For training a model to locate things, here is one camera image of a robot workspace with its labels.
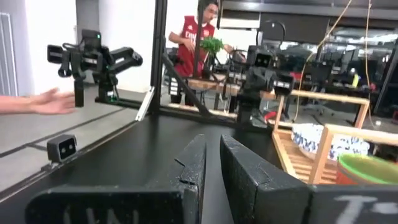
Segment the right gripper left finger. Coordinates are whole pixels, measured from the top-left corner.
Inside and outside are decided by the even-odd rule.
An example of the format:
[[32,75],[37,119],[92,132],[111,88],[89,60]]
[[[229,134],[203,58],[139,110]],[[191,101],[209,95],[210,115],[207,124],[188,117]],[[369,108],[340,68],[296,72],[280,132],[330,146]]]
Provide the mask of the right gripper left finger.
[[206,177],[206,139],[199,134],[178,154],[176,183],[182,191],[183,224],[201,224]]

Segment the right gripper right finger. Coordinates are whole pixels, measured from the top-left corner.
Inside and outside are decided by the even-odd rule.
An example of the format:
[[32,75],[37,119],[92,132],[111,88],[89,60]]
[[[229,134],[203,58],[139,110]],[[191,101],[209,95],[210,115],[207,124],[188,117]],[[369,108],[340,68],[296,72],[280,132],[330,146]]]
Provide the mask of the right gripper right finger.
[[306,184],[231,136],[220,139],[221,171],[235,224],[302,224]]

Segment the blue patterned paper plate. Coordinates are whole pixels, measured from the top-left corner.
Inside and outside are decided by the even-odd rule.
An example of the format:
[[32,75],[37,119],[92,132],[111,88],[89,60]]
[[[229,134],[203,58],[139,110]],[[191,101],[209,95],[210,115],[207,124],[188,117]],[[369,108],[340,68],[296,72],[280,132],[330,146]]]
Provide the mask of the blue patterned paper plate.
[[[292,140],[304,151],[317,153],[318,145],[323,132],[320,124],[303,123],[292,127]],[[336,134],[333,136],[328,158],[336,161],[340,154],[367,155],[370,145],[363,139]]]

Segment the green plastic bowl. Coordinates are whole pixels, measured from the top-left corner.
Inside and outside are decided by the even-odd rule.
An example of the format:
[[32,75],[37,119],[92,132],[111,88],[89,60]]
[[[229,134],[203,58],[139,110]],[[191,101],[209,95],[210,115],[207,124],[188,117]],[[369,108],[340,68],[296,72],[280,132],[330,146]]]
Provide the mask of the green plastic bowl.
[[398,165],[373,156],[359,154],[342,154],[338,162],[343,163],[363,177],[373,182],[372,184],[398,185]]

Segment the person's forearm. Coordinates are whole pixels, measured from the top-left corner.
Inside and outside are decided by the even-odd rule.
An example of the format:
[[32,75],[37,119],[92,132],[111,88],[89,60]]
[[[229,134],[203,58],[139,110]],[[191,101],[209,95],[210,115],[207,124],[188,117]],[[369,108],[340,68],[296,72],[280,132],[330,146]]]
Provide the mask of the person's forearm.
[[29,97],[0,95],[0,114],[29,114],[33,112],[32,100]]

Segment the wooden slatted shelf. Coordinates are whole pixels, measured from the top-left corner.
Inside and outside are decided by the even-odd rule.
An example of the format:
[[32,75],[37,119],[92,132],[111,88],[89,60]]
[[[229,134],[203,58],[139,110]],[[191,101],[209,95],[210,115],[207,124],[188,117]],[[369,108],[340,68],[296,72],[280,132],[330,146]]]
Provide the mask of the wooden slatted shelf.
[[314,93],[311,91],[294,90],[292,95],[297,97],[316,98],[321,100],[341,101],[360,106],[357,122],[354,127],[326,124],[320,139],[320,148],[314,159],[306,157],[299,151],[299,147],[291,140],[291,131],[280,129],[281,126],[291,127],[290,123],[280,121],[285,96],[281,96],[274,121],[272,139],[283,170],[289,175],[306,184],[334,184],[336,169],[327,165],[327,154],[335,134],[345,134],[362,138],[379,144],[398,146],[398,134],[363,129],[363,123],[369,108],[369,100],[365,98],[341,96],[329,93]]

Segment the wooden background table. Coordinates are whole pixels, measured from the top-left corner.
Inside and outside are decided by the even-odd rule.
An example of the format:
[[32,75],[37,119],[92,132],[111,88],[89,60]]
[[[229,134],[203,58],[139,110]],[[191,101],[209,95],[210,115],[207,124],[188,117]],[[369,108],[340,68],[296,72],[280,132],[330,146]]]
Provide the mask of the wooden background table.
[[188,86],[194,90],[213,90],[217,93],[225,93],[226,95],[236,96],[240,91],[240,86],[235,84],[224,84],[212,82],[210,80],[197,80],[193,78],[187,79]]

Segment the bright green potted plant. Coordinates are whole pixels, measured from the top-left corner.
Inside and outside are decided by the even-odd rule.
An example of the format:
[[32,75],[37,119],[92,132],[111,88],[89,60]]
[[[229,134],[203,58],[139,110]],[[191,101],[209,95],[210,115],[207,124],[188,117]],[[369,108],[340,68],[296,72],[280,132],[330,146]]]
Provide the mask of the bright green potted plant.
[[224,49],[224,44],[221,39],[206,37],[200,42],[200,47],[206,50],[209,54],[215,55],[220,50]]

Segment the black table mat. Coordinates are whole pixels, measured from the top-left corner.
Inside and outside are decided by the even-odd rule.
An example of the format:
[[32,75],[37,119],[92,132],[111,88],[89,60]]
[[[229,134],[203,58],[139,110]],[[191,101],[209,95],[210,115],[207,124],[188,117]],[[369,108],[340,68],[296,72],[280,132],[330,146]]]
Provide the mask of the black table mat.
[[24,224],[24,208],[38,192],[63,184],[141,187],[160,178],[198,134],[206,137],[206,180],[201,224],[233,224],[221,175],[220,137],[230,135],[276,167],[268,131],[251,132],[168,116],[150,116],[70,164],[0,203],[0,224]]

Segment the person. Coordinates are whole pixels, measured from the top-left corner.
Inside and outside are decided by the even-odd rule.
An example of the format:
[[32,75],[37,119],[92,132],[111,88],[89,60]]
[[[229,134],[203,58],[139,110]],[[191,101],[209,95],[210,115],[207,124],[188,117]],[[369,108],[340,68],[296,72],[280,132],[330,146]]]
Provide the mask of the person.
[[172,31],[169,34],[169,41],[178,44],[177,58],[180,60],[174,65],[174,69],[183,78],[201,78],[205,68],[205,60],[208,52],[199,48],[199,59],[195,60],[196,38],[201,39],[214,37],[216,28],[211,21],[218,15],[218,0],[204,0],[202,21],[198,16],[185,16],[181,30]]

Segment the person's hand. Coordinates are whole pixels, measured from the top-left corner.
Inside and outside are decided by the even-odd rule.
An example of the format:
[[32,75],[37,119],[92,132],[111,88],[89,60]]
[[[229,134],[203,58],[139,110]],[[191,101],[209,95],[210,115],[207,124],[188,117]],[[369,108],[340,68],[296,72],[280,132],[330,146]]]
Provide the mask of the person's hand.
[[68,114],[75,110],[74,92],[61,92],[53,88],[45,93],[29,97],[29,108],[36,114]]

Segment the black aluminium rig frame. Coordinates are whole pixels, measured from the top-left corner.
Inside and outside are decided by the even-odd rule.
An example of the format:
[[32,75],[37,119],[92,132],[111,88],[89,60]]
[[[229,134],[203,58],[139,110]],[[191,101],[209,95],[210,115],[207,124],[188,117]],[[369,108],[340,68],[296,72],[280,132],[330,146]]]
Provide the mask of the black aluminium rig frame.
[[[238,124],[235,118],[226,115],[217,115],[211,113],[203,104],[199,102],[188,84],[177,74],[172,63],[165,51],[165,26],[167,18],[167,0],[155,1],[155,17],[154,17],[154,33],[152,46],[152,70],[151,70],[151,89],[147,92],[143,102],[119,98],[118,96],[110,97],[104,85],[99,85],[98,96],[95,99],[97,103],[107,105],[121,106],[124,108],[140,109],[137,114],[137,120],[140,121],[146,114],[156,114],[164,116],[172,116],[176,118],[189,119],[202,123],[213,123],[232,128],[248,128],[247,124]],[[191,109],[180,109],[160,104],[161,94],[161,74],[162,68],[165,67],[170,75],[176,78],[178,83],[183,87],[184,92],[193,101],[197,111]]]

